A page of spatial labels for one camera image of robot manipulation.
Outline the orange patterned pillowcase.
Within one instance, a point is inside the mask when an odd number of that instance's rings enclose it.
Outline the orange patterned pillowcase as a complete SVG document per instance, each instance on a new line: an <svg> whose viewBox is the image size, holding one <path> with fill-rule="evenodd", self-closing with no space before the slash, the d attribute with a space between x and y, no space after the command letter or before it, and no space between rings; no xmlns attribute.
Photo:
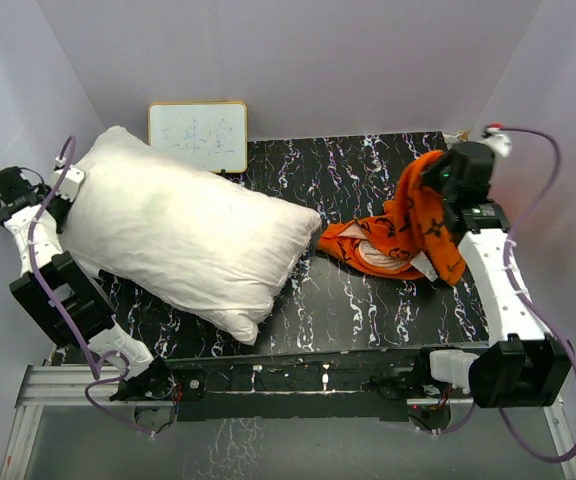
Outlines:
<svg viewBox="0 0 576 480"><path fill-rule="evenodd" d="M424 252L438 279L456 285L466 263L445 226L442 197L421 185L422 156L404 169L381 215L330 224L317 249L363 274L396 280L426 278L410 264Z"/></svg>

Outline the white pillow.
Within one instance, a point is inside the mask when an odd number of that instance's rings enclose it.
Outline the white pillow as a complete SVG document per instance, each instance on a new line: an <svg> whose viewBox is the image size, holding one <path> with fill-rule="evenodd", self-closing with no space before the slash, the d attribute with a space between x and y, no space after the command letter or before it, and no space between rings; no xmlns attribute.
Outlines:
<svg viewBox="0 0 576 480"><path fill-rule="evenodd" d="M313 209L186 166L119 126L78 166L63 247L246 345L321 226Z"/></svg>

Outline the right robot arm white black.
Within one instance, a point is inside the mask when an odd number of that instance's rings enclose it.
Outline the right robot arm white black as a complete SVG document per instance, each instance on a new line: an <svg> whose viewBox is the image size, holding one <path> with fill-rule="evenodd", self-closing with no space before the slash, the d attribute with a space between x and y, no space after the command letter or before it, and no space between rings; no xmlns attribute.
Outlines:
<svg viewBox="0 0 576 480"><path fill-rule="evenodd" d="M439 194L444 223L460 241L488 324L486 350L425 347L413 378L423 395L448 385L481 408L543 407L554 403L571 368L561 341L531 311L528 290L510 254L510 224L489 199L495 162L509 155L510 138L496 133L453 146L424 169L425 187Z"/></svg>

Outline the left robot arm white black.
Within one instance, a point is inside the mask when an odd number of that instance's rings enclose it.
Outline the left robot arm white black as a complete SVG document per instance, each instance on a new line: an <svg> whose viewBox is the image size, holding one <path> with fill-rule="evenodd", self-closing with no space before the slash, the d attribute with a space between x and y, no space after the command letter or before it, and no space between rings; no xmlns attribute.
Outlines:
<svg viewBox="0 0 576 480"><path fill-rule="evenodd" d="M98 282L60 242L69 210L84 174L57 170L53 192L45 182L32 184L21 167L0 171L0 226L19 251L21 274L10 292L49 339L79 349L95 376L103 362L121 375L115 401L162 399L175 376L161 358L131 337L116 321L115 307Z"/></svg>

